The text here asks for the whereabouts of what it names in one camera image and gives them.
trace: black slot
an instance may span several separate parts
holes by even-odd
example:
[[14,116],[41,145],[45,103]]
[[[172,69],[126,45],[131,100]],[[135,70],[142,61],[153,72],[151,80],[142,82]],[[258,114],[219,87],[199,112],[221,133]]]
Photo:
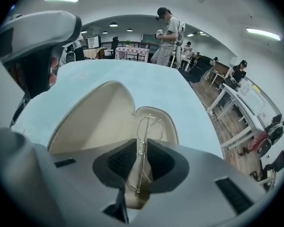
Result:
[[215,182],[222,191],[225,198],[237,212],[240,214],[252,206],[252,201],[232,182],[231,179],[225,178]]
[[56,165],[57,168],[59,168],[59,167],[63,167],[63,166],[73,164],[75,162],[76,161],[73,158],[70,158],[70,159],[66,159],[66,160],[63,160],[63,161],[57,161],[54,164]]

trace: gray t-shirt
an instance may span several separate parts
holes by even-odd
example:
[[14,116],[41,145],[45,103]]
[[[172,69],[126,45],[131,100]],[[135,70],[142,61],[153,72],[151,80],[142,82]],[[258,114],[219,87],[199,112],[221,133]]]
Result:
[[[176,17],[171,17],[169,20],[169,24],[164,28],[163,33],[164,35],[170,35],[171,33],[178,33],[178,27],[179,27],[179,19]],[[162,41],[161,47],[162,48],[174,48],[175,41]]]

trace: wooden floor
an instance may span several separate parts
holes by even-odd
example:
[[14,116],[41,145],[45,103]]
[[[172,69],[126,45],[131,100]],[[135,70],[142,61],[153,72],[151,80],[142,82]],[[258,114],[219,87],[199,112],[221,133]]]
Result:
[[[191,84],[191,86],[200,101],[206,104],[207,106],[210,106],[219,94],[219,90],[216,89],[215,85],[211,85],[205,79],[201,79],[199,83]],[[214,111],[216,115],[220,115],[222,113],[222,111],[218,107],[215,107]],[[217,118],[216,115],[214,115],[212,122]],[[247,125],[245,124],[245,120],[238,122],[240,118],[241,115],[239,116],[236,110],[230,110],[223,118],[221,118],[221,121],[224,123],[224,125],[219,120],[213,123],[220,144],[229,140],[247,127]],[[251,172],[256,171],[259,175],[260,163],[255,155],[255,152],[251,152],[243,157],[239,156],[238,154],[238,152],[242,151],[242,147],[246,147],[251,140],[252,138],[231,150],[223,148],[223,156],[225,161],[230,163],[243,174],[249,175]]]

